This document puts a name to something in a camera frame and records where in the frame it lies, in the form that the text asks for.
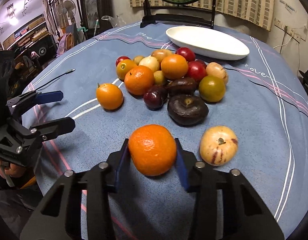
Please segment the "person's left hand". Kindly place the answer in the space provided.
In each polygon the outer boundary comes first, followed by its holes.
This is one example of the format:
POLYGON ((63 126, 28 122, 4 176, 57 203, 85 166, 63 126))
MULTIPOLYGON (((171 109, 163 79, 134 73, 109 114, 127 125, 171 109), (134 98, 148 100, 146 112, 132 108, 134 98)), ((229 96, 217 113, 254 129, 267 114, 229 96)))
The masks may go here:
POLYGON ((17 166, 15 164, 10 164, 9 167, 5 167, 4 171, 1 170, 1 159, 0 159, 0 176, 2 178, 5 178, 6 175, 9 175, 11 177, 19 178, 21 177, 25 171, 25 167, 17 166))

